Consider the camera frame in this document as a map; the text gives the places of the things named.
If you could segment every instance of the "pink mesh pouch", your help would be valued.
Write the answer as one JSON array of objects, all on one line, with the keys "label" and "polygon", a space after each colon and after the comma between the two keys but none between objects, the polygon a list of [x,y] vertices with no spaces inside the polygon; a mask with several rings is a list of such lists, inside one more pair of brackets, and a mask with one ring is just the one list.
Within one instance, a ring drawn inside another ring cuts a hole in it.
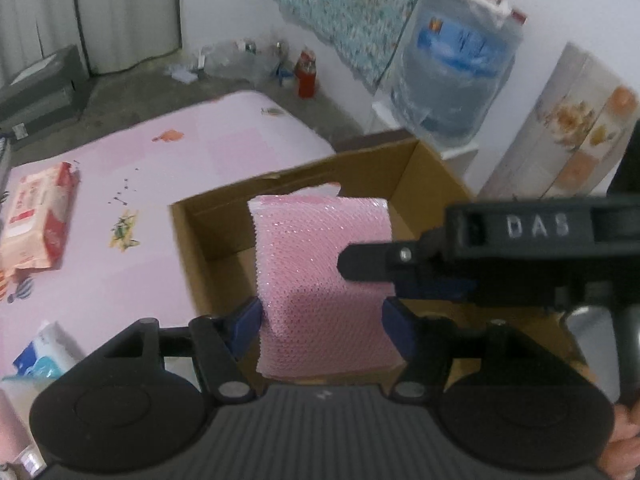
[{"label": "pink mesh pouch", "polygon": [[400,365],[382,327],[393,285],[347,282],[336,267],[350,243],[391,240],[386,201],[259,196],[249,209],[265,315],[258,372],[293,379]]}]

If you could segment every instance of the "blue bottle label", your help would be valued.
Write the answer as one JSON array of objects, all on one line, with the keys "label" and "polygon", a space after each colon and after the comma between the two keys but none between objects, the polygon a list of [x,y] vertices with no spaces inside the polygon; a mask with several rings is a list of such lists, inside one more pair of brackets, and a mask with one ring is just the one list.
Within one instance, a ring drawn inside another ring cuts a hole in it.
[{"label": "blue bottle label", "polygon": [[503,41],[441,16],[432,16],[420,30],[417,47],[439,62],[476,77],[496,77],[507,62]]}]

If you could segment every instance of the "white wall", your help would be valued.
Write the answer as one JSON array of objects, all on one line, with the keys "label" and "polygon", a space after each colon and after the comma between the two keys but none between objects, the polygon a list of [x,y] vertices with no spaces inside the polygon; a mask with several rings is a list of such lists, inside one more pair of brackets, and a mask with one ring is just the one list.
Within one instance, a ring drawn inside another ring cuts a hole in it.
[{"label": "white wall", "polygon": [[250,38],[272,28],[284,31],[290,55],[297,59],[306,45],[318,58],[318,81],[322,91],[365,128],[372,96],[355,80],[333,47],[293,23],[287,23],[273,0],[180,0],[182,46],[197,50],[219,41]]},{"label": "white wall", "polygon": [[589,50],[640,92],[640,0],[510,0],[529,15],[511,78],[478,133],[465,175],[479,190],[542,92],[567,41]]}]

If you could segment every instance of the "large water jug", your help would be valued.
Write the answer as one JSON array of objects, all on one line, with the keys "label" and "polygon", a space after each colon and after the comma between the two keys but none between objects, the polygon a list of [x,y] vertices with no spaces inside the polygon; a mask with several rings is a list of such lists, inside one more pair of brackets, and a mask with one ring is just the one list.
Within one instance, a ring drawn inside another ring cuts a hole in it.
[{"label": "large water jug", "polygon": [[417,136],[463,146],[510,74],[524,17],[502,0],[421,0],[415,12],[392,100]]}]

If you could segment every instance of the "blue and white package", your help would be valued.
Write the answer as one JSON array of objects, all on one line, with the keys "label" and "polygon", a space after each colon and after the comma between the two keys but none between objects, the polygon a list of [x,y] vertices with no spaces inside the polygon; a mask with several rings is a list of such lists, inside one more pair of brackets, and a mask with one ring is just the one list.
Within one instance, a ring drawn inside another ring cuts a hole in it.
[{"label": "blue and white package", "polygon": [[80,361],[57,323],[46,324],[14,361],[18,376],[57,379]]}]

